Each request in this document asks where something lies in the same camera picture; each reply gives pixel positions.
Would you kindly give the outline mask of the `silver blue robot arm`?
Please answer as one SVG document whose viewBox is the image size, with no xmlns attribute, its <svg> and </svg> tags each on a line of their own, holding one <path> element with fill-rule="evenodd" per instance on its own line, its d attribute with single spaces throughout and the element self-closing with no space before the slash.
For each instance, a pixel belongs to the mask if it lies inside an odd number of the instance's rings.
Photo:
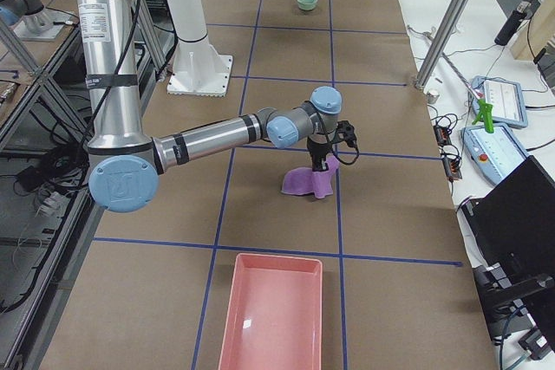
<svg viewBox="0 0 555 370">
<path fill-rule="evenodd" d="M 170 167 L 259 140 L 284 149 L 305 140 L 308 167 L 286 173 L 282 190 L 294 196 L 325 198 L 339 161 L 342 96 L 331 87 L 287 112 L 267 107 L 254 114 L 214 122 L 155 138 L 144 133 L 137 67 L 131 43 L 140 0 L 77 0 L 93 109 L 87 145 L 88 188 L 95 202 L 113 212 L 137 211 L 154 197 L 159 177 Z"/>
</svg>

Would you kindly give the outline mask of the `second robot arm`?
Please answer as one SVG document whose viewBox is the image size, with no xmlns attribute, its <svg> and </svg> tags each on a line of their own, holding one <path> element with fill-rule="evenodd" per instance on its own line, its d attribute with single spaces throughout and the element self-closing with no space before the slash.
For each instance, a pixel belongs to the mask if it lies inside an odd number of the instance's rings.
<svg viewBox="0 0 555 370">
<path fill-rule="evenodd" d="M 50 10 L 42 0 L 1 0 L 1 20 L 23 41 L 53 42 L 75 24 L 70 13 Z"/>
</svg>

